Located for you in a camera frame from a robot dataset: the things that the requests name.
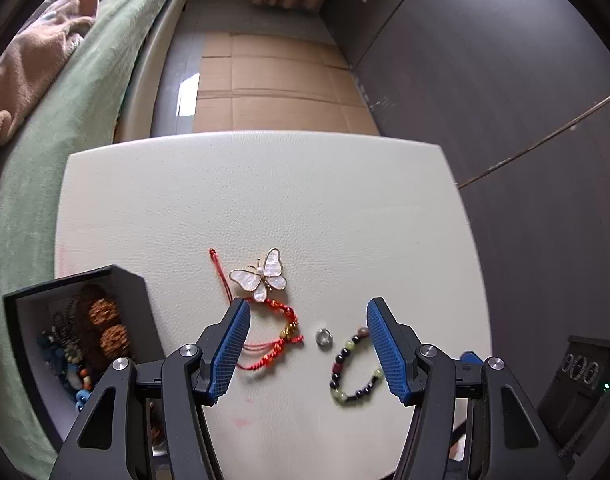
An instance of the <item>butterfly wing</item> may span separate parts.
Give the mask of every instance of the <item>butterfly wing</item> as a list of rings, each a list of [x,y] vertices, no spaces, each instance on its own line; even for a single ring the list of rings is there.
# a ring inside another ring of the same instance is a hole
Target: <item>butterfly wing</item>
[[[260,274],[256,274],[255,272],[244,269],[232,270],[229,273],[229,277],[243,287],[243,289],[247,292],[256,290],[258,288],[258,284],[262,282]]]
[[[267,287],[264,286],[264,283],[261,281],[253,293],[254,301],[258,303],[262,303],[267,299]]]
[[[266,276],[265,281],[276,290],[283,290],[287,286],[287,280],[282,276]]]
[[[264,275],[266,278],[272,278],[282,274],[282,263],[280,262],[280,251],[278,249],[273,248],[271,251],[269,251],[262,268],[264,269]]]

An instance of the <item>brown blanket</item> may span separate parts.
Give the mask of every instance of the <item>brown blanket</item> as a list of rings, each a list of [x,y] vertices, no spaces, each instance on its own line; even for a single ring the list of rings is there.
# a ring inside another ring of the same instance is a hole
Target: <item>brown blanket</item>
[[[96,20],[98,0],[58,0],[0,57],[0,146],[35,108]]]

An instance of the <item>red cord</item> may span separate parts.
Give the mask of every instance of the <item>red cord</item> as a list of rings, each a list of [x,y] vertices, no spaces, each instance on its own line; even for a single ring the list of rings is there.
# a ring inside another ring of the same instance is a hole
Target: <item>red cord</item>
[[[231,288],[229,288],[229,283],[227,283],[227,279],[225,277],[225,273],[223,272],[222,266],[220,265],[220,261],[218,260],[218,255],[216,254],[216,249],[210,249],[210,258],[213,262],[216,270],[218,271],[218,275],[220,276],[220,280],[223,283],[223,288],[225,289],[225,293],[227,295],[227,299],[229,300],[229,304],[234,301],[234,297],[231,293]],[[251,301],[253,298],[245,298],[247,301]],[[296,317],[296,313],[294,313],[294,309],[290,306],[287,306],[280,301],[276,300],[264,300],[264,303],[267,304],[272,310],[281,310],[282,313],[287,318],[287,325],[285,325],[285,329],[281,332],[281,337],[279,339],[275,339],[273,341],[268,341],[266,343],[246,343],[243,344],[243,348],[249,352],[258,352],[271,348],[272,350],[267,352],[261,359],[256,361],[254,364],[249,366],[242,365],[240,363],[236,363],[238,368],[242,368],[243,370],[259,370],[263,366],[270,364],[284,349],[285,343],[295,344],[303,341],[304,336],[298,335],[295,337],[291,336],[291,332],[296,330],[298,325],[298,318]]]

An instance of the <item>green bed sheet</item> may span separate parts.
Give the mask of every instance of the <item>green bed sheet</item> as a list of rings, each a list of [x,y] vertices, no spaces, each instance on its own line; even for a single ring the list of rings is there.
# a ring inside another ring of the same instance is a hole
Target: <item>green bed sheet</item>
[[[101,0],[85,41],[7,148],[0,178],[0,445],[36,480],[56,460],[22,386],[2,295],[54,278],[67,157],[110,144],[138,51],[167,0]]]

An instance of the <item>white table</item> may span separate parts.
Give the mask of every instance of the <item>white table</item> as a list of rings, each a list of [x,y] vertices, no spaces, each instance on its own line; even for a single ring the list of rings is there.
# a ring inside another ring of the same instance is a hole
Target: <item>white table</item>
[[[395,469],[412,410],[384,383],[368,402],[346,407],[328,387],[335,353],[365,325],[374,296],[452,357],[490,354],[476,249],[437,146],[225,132],[69,157],[56,275],[117,264],[143,276],[168,354],[226,309],[210,247],[227,272],[280,248],[288,286],[275,297],[294,307],[305,335],[303,348],[289,348],[271,368],[237,370],[227,394],[205,410],[227,480],[374,480]],[[284,320],[262,305],[252,311],[248,341],[275,338]],[[316,346],[321,327],[335,351]],[[342,378],[349,391],[378,366],[371,346],[352,357]]]

